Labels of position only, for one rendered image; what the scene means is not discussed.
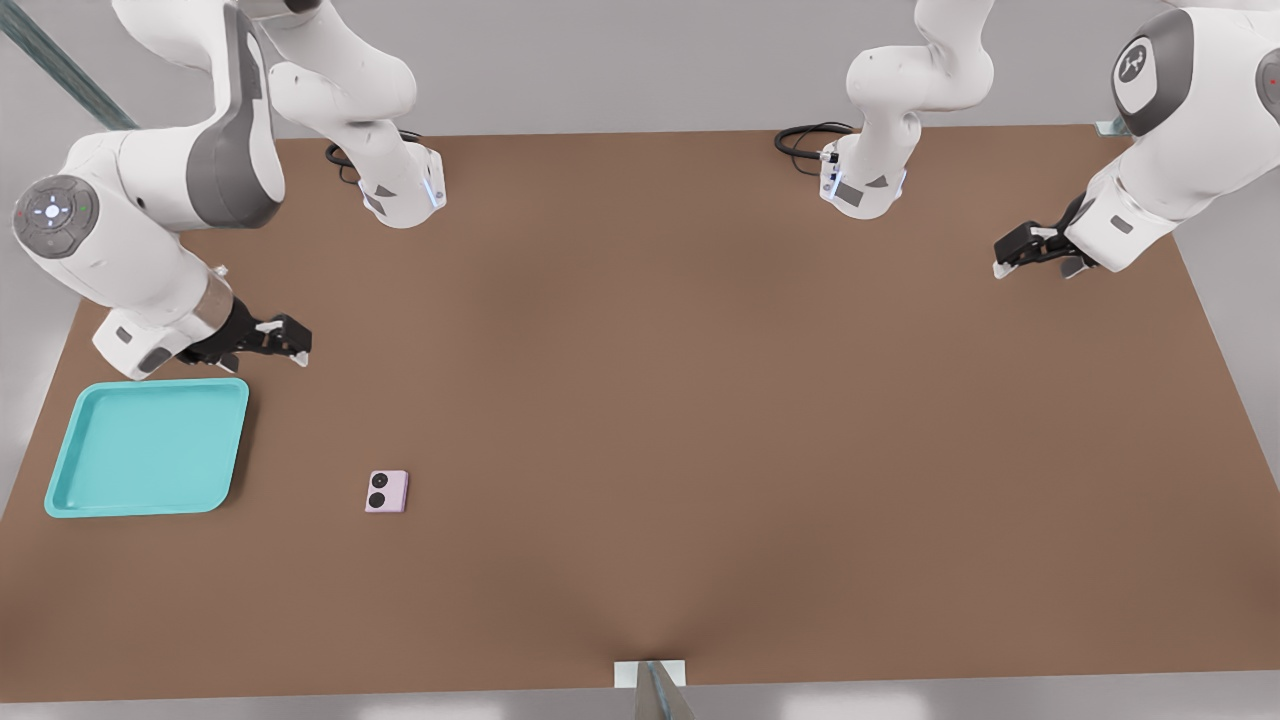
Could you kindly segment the pale blue-green tray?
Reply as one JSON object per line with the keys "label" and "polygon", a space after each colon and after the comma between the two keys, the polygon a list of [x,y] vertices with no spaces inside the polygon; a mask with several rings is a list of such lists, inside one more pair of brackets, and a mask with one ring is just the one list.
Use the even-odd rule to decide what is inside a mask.
{"label": "pale blue-green tray", "polygon": [[104,382],[72,410],[52,518],[209,512],[230,491],[250,387],[238,378]]}

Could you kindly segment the pale lilac phone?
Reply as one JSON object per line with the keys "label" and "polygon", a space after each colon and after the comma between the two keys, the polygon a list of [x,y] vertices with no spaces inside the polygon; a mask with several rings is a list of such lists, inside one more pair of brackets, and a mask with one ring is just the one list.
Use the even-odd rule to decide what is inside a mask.
{"label": "pale lilac phone", "polygon": [[410,487],[406,470],[375,470],[370,474],[366,512],[403,512]]}

